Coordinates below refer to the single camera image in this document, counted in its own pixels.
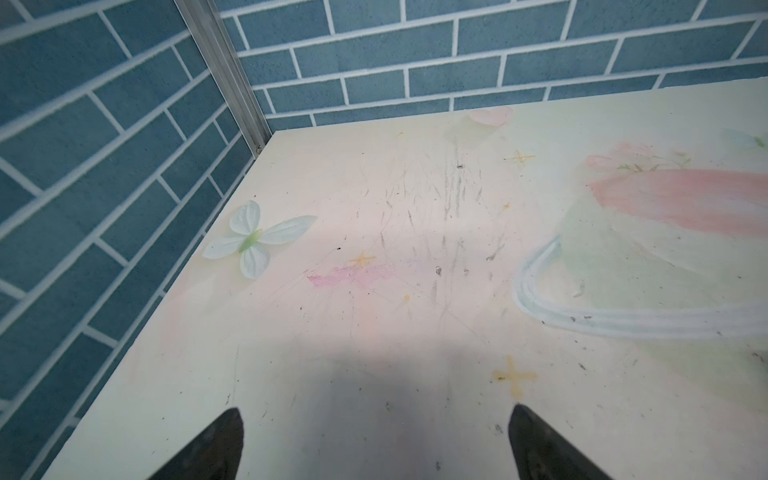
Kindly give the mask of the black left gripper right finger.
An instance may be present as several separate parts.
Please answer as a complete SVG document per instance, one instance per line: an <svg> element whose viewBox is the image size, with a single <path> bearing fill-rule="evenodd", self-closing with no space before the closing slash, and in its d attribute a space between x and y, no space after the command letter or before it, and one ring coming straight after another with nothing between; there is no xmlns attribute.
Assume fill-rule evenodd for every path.
<svg viewBox="0 0 768 480"><path fill-rule="evenodd" d="M528 406L514 406L508 438L520 479L610 480Z"/></svg>

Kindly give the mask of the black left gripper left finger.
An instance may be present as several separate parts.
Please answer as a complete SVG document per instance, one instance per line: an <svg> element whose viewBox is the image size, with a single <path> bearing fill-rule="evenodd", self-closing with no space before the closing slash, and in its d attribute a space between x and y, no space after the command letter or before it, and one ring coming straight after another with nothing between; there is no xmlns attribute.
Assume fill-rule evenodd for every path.
<svg viewBox="0 0 768 480"><path fill-rule="evenodd" d="M244 424L240 411L229 408L149 479L235 479L243 446Z"/></svg>

